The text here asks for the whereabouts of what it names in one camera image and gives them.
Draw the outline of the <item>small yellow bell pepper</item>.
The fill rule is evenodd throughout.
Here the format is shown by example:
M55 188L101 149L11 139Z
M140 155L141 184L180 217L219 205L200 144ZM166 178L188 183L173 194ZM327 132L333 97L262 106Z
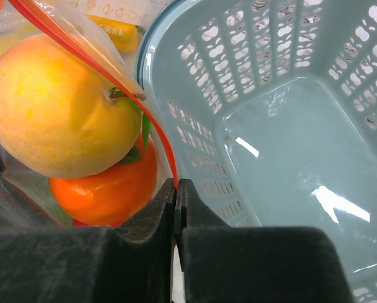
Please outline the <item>small yellow bell pepper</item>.
M134 52L138 49L142 34L135 25L99 16L87 17L107 33L119 52Z

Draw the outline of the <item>clear zip top bag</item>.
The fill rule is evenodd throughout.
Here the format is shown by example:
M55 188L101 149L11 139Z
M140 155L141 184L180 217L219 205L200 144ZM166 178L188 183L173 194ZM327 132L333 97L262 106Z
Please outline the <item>clear zip top bag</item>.
M121 53L135 52L144 32L169 1L86 0L70 1L110 37Z
M174 169L97 23L71 1L0 1L0 226L117 225Z

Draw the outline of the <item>orange yellow peach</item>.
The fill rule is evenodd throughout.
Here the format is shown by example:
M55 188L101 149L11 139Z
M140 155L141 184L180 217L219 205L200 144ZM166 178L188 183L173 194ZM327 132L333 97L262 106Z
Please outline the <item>orange yellow peach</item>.
M46 177L95 175L122 160L142 112L113 83L45 34L0 57L0 145Z

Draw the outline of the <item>orange tomato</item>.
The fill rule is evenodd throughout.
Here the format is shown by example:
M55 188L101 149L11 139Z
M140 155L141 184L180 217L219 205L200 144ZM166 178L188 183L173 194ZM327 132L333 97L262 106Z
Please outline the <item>orange tomato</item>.
M59 206L86 225L118 225L152 198L158 181L158 155L151 138L141 134L134 146L141 158L117 163L88 177L50 178L50 190Z

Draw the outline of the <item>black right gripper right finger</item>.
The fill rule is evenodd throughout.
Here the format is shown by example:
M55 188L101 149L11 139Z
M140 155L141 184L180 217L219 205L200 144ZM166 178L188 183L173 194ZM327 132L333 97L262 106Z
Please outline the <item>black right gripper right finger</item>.
M230 227L181 179L175 235L187 302L352 302L338 254L313 227Z

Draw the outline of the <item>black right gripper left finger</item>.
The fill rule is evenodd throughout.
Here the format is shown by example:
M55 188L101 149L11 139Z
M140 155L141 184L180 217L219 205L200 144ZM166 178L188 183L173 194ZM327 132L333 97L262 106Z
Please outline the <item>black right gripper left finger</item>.
M0 227L0 302L170 302L167 179L118 227Z

